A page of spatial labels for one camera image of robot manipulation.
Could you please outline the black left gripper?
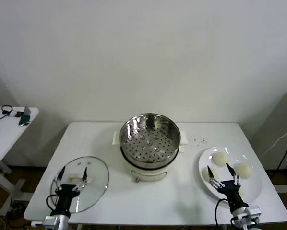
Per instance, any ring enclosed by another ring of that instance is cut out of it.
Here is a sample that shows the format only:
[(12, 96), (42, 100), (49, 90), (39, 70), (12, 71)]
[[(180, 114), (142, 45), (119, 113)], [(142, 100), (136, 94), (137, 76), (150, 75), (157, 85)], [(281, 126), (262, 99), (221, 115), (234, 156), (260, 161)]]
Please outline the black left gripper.
[(56, 186), (55, 191), (58, 196), (58, 202), (55, 209), (51, 212), (51, 215), (65, 215), (70, 216), (70, 206), (73, 198), (80, 194), (87, 185), (87, 168), (85, 168), (82, 181), (77, 184), (63, 184), (61, 185), (61, 180), (65, 171), (65, 166), (58, 172), (58, 175), (54, 178), (54, 184)]

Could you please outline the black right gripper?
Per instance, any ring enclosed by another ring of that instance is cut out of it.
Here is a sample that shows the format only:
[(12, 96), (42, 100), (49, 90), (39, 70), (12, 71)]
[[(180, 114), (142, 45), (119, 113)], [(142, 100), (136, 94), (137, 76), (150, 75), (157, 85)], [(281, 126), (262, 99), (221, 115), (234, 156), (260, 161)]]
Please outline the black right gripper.
[(230, 211), (235, 211), (242, 207), (248, 207), (249, 205), (243, 201), (239, 194), (240, 189), (240, 181), (239, 181), (239, 174), (235, 172), (235, 170), (226, 163), (226, 166), (233, 177), (233, 181), (222, 181), (219, 182), (215, 179), (214, 174), (209, 166), (208, 175), (209, 175), (209, 183), (210, 185), (215, 188), (219, 193), (224, 194), (228, 200)]

